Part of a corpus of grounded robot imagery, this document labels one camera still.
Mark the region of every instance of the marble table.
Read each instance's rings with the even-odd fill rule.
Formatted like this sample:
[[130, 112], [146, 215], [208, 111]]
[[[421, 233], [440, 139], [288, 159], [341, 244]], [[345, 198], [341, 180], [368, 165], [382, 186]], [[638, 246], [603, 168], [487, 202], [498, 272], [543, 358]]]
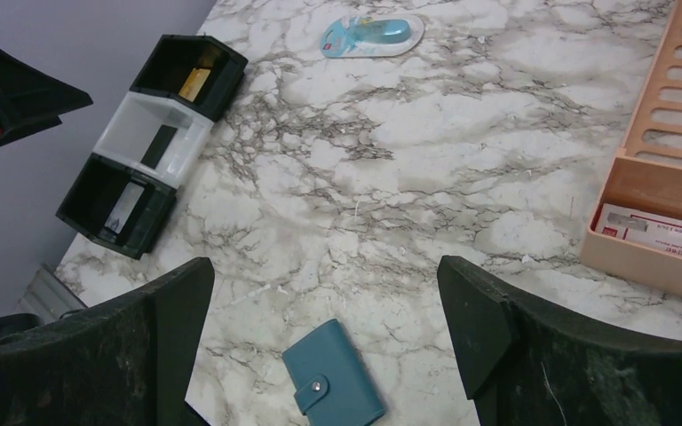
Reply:
[[[463, 256], [592, 318], [682, 339], [682, 299], [579, 265], [670, 1], [219, 1], [202, 27], [247, 77], [155, 251], [77, 236], [58, 268], [87, 304], [194, 256], [217, 280], [187, 400], [212, 424], [306, 424], [281, 353], [339, 318], [389, 414], [477, 425], [435, 272]], [[423, 41], [324, 59], [347, 13], [411, 12]], [[549, 372], [562, 380], [562, 372]]]

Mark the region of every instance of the slotted rack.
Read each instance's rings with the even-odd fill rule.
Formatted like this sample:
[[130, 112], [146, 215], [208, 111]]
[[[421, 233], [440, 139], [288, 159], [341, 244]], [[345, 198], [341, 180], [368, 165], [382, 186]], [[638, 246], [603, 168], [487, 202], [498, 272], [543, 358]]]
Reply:
[[[682, 77], [673, 73], [682, 69], [678, 50], [682, 50], [682, 0], [674, 4], [670, 14], [629, 128], [588, 223], [580, 258], [588, 266], [682, 296], [681, 256], [594, 231], [605, 203], [682, 219], [682, 146], [645, 141], [645, 133], [650, 130], [682, 137], [682, 122], [653, 119], [659, 111], [682, 114], [682, 98], [662, 98], [663, 90], [682, 91]], [[650, 161], [642, 154], [679, 163]]]

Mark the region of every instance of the red logo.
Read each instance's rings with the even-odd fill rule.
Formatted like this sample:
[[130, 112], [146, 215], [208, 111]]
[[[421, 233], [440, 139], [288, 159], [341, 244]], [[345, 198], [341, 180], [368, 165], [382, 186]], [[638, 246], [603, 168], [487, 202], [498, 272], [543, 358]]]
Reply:
[[616, 235], [618, 235], [618, 230], [606, 226], [602, 228], [602, 233], [605, 235], [610, 235], [611, 237], [615, 237]]

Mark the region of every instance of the wallet strap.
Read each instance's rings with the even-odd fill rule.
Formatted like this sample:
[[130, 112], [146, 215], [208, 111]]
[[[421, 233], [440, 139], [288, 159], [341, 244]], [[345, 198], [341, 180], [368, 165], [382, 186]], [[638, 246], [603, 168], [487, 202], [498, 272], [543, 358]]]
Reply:
[[316, 375], [306, 385], [302, 386], [297, 393], [294, 394], [294, 399], [297, 401], [297, 406], [302, 414], [306, 414], [310, 407], [314, 406], [319, 400], [328, 394], [328, 379], [324, 375]]

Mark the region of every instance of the blue notebook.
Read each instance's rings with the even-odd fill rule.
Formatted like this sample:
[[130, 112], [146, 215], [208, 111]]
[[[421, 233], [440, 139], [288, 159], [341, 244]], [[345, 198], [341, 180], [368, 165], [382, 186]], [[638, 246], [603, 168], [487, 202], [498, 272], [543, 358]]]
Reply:
[[337, 319], [283, 353], [299, 411], [313, 426], [366, 426], [385, 414], [383, 401]]

